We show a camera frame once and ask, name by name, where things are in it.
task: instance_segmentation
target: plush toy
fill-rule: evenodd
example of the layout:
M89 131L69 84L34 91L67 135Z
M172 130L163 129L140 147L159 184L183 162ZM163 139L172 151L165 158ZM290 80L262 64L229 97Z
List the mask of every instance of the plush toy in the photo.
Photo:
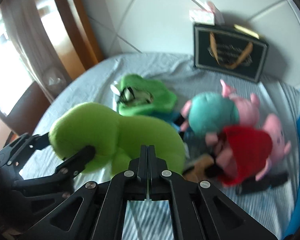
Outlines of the plush toy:
M240 184L251 176L262 179L291 148L290 141L285 144L281 122L274 114L268 115L261 130L227 126L219 134L207 133L206 143L214 146L215 160L205 155L185 178L197 182L218 175L225 186Z
M223 80L222 94L205 92L186 102L175 122L180 132L190 127L194 134L203 137L208 132L220 132L229 125L254 126L259 120L259 99L251 94L250 101L234 94L235 89Z
M111 90L119 96L117 112L124 116L170 113L177 101L177 96L160 80L136 74L124 76L119 84L111 85Z
M139 157L141 145L154 145L156 156L167 162L169 170L181 174L184 167L184 144L168 123L148 116L122 116L97 103L80 104L66 112L51 127L49 140L61 159L94 146L96 155L85 172L108 163L112 175L125 171Z

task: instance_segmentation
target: pink pig plush toy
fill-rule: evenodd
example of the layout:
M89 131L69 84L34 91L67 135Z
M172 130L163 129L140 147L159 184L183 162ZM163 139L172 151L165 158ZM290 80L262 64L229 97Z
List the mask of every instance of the pink pig plush toy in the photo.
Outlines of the pink pig plush toy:
M206 133L219 133L225 126L254 126L259 121L259 99L251 94L250 100L234 94L235 89L220 80L222 94L205 92L186 102L175 124L180 133L190 127L194 134L204 138Z
M228 126L219 134L208 133L206 143L214 146L213 165L223 171L218 178L226 186L240 184L251 176L262 179L291 149L290 141L284 142L282 125L275 114L268 115L261 130Z

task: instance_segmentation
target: black shopping bag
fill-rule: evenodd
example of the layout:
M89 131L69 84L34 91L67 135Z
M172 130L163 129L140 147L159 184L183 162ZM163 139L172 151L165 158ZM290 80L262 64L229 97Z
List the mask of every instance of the black shopping bag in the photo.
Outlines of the black shopping bag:
M194 66L258 82L268 44L225 26L194 24Z

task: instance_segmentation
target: white bed sheet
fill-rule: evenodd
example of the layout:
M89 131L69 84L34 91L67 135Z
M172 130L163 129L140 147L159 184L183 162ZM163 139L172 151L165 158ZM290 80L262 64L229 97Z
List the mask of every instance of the white bed sheet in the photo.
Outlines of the white bed sheet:
M177 110L188 99L200 92L221 92L219 80L223 78L229 85L237 89L240 96L249 98L252 92L259 96L261 102L260 125L268 113L275 113L280 117L285 137L292 142L292 151L272 169L272 172L288 170L289 181L278 188L252 195L236 196L234 188L224 189L223 192L281 239L294 209L299 184L299 143L296 120L300 114L300 91L270 77L262 76L261 82L253 84L220 73L195 69L193 57L190 55L125 54L107 59L77 78L53 102L34 134L47 133L57 118L79 103L93 101L112 107L113 95L110 84L120 80L123 75L128 73L162 80L178 95ZM188 138L188 143L190 153L198 154L200 143L193 138ZM23 178L51 175L60 163L61 160L54 155L51 147L37 151L24 166ZM100 183L108 179L108 168L92 174L79 174L75 178L75 189L90 180ZM148 236L155 236L156 239L173 239L168 211L169 207L165 202L153 205L149 202L129 203L123 236L126 239L149 239ZM145 223L146 221L157 221L159 218L162 221L160 227L155 223Z

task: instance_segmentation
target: window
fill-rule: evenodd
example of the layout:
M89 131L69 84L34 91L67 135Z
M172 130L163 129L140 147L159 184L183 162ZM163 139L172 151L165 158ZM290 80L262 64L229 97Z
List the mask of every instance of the window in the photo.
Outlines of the window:
M0 110L8 115L33 82L7 35L0 12Z

